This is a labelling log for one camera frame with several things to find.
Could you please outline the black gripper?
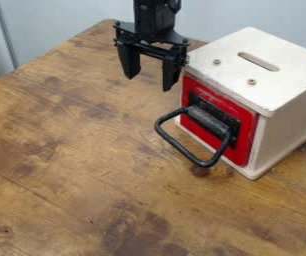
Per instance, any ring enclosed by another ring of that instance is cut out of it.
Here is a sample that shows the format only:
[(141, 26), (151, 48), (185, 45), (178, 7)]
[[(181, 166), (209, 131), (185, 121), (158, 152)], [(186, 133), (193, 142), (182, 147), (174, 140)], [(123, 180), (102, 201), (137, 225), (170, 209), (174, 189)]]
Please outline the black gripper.
[(119, 59), (125, 74), (133, 79), (141, 72), (141, 53), (163, 59), (163, 91), (178, 83), (187, 65), (189, 40), (175, 31), (181, 2), (135, 2), (135, 22), (115, 24)]

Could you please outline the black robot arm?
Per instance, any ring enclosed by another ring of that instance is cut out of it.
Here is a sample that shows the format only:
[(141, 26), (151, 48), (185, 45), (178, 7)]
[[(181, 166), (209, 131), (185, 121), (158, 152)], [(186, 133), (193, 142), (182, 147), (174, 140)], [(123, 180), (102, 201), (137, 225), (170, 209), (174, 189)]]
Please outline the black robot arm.
[(142, 71), (141, 56), (163, 61), (163, 91), (171, 90), (189, 64), (189, 39), (175, 31), (182, 0), (134, 0), (135, 22), (118, 21), (115, 46), (129, 79)]

